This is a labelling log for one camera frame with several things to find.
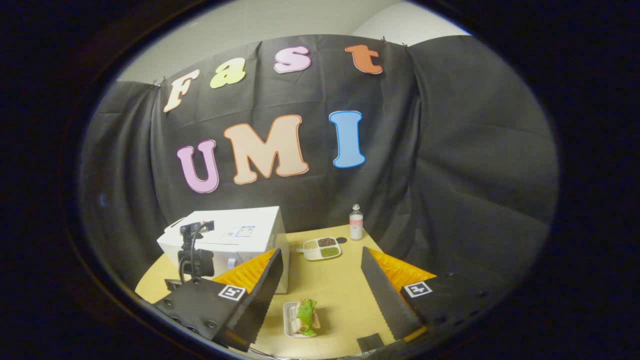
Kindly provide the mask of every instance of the purple letter u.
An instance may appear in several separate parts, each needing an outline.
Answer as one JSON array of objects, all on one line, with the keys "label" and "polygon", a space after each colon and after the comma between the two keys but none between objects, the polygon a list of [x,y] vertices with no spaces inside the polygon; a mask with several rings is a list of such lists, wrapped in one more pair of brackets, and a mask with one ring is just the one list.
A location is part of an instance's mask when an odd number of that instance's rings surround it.
[{"label": "purple letter u", "polygon": [[182,172],[187,180],[189,187],[199,193],[210,193],[218,187],[218,169],[216,168],[216,159],[213,156],[213,149],[216,147],[214,140],[205,140],[198,144],[198,150],[204,156],[204,163],[207,167],[209,177],[202,181],[196,175],[196,169],[193,165],[193,148],[185,146],[178,150],[178,158],[182,163]]}]

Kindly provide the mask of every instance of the white plate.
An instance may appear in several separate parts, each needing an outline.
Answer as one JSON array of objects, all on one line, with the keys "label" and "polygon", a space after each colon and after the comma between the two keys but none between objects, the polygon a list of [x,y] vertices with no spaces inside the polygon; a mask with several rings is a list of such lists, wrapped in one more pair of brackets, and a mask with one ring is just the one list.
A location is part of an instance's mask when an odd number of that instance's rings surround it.
[{"label": "white plate", "polygon": [[[324,239],[324,238],[333,239],[335,241],[335,245],[329,245],[329,246],[325,246],[325,247],[317,246],[317,247],[314,247],[313,249],[305,249],[305,244],[312,243],[312,242],[316,242],[317,243],[318,240]],[[324,238],[307,240],[302,244],[302,249],[297,249],[297,251],[304,253],[305,258],[307,260],[311,260],[311,261],[331,259],[331,258],[335,258],[336,256],[340,256],[340,254],[342,254],[342,249],[340,248],[340,245],[338,244],[338,241],[335,238],[332,238],[331,236],[325,236]],[[329,249],[329,248],[332,248],[332,247],[335,247],[336,249],[338,249],[338,253],[336,255],[327,256],[326,258],[323,258],[322,257],[322,253],[320,252],[321,249]]]},{"label": "white plate", "polygon": [[284,334],[290,338],[311,338],[302,334],[295,334],[297,301],[285,302],[282,305],[282,318],[284,319]]}]

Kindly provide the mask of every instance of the water bottle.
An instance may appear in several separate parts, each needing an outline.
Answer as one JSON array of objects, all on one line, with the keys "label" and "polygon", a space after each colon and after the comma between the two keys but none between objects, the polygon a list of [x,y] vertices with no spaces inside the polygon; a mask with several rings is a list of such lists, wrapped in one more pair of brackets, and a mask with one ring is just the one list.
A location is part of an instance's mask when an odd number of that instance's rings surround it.
[{"label": "water bottle", "polygon": [[349,214],[349,237],[352,240],[362,239],[362,223],[364,217],[360,212],[360,205],[353,206],[353,212]]}]

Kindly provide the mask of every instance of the bread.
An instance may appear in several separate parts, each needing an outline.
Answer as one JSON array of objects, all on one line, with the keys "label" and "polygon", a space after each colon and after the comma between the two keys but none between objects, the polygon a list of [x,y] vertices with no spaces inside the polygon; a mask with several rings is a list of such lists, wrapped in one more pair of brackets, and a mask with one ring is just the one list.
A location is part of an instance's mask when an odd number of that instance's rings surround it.
[{"label": "bread", "polygon": [[[304,304],[305,299],[300,299],[300,301],[298,301],[298,305],[296,305],[296,315],[298,314],[298,308]],[[311,328],[313,329],[320,329],[320,321],[318,320],[318,314],[316,313],[316,309],[314,308],[312,315],[311,315]],[[300,334],[303,331],[307,330],[307,325],[305,323],[303,323],[299,318],[296,318],[296,323],[295,323],[295,327],[294,329],[296,330],[296,334]]]}]

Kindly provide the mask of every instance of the table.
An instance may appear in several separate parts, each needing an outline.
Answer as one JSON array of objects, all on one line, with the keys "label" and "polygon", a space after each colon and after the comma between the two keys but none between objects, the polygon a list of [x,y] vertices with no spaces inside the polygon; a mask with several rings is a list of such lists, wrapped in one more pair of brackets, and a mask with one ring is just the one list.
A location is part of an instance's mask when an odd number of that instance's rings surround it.
[{"label": "table", "polygon": [[[340,244],[340,256],[308,261],[296,252],[305,240],[327,236],[347,238],[346,243]],[[348,225],[290,233],[287,241],[291,251],[289,289],[286,294],[273,296],[252,348],[276,357],[326,359],[361,353],[356,339],[375,333],[385,345],[394,342],[360,269],[362,247],[381,251],[366,231],[358,241],[349,238]],[[170,293],[164,279],[177,278],[178,269],[163,254],[142,277],[136,293],[155,303]],[[284,334],[282,305],[300,298],[317,301],[321,329],[315,338],[290,338]]]}]

